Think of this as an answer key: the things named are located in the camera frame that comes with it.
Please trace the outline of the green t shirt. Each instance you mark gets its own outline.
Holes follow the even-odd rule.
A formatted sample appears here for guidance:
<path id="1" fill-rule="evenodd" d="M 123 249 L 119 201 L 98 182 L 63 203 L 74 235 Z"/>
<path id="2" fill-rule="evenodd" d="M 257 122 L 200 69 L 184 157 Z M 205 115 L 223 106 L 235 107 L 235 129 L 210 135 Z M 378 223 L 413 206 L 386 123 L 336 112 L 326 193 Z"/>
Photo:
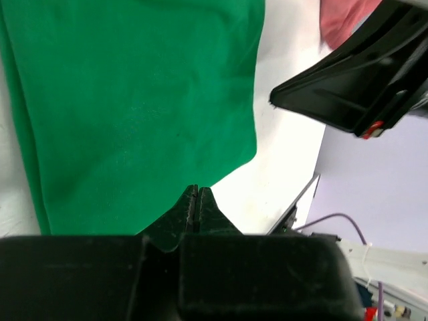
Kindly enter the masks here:
<path id="1" fill-rule="evenodd" d="M 135 234 L 250 161 L 263 1 L 2 1 L 44 235 Z"/>

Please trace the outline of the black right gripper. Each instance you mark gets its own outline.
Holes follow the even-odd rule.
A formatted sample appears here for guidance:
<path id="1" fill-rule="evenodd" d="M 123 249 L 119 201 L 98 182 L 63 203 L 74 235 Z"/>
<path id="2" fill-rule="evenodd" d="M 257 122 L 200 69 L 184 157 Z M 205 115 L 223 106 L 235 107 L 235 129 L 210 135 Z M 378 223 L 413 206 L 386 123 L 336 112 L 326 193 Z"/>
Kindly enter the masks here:
<path id="1" fill-rule="evenodd" d="M 334 55 L 274 88 L 271 105 L 359 137 L 426 113 L 426 9 L 381 1 Z"/>

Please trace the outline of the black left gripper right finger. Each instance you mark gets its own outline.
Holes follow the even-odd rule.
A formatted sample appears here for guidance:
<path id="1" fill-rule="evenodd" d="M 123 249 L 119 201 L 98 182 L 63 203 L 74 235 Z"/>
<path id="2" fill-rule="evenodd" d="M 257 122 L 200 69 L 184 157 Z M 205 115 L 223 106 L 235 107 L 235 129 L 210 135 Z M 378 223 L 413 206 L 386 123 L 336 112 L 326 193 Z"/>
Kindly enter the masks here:
<path id="1" fill-rule="evenodd" d="M 197 198 L 197 232 L 207 235 L 241 235 L 241 232 L 218 208 L 209 187 L 199 189 Z"/>

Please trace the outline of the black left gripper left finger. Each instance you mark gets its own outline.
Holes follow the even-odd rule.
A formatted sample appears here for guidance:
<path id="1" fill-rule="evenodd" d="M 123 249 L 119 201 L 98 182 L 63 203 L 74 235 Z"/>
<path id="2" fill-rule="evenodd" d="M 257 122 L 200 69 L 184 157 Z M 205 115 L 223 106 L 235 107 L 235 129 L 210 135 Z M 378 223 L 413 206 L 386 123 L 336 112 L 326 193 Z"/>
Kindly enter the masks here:
<path id="1" fill-rule="evenodd" d="M 186 187 L 177 202 L 137 236 L 147 239 L 161 251 L 174 251 L 181 242 L 182 234 L 194 230 L 198 191 L 198 185 Z"/>

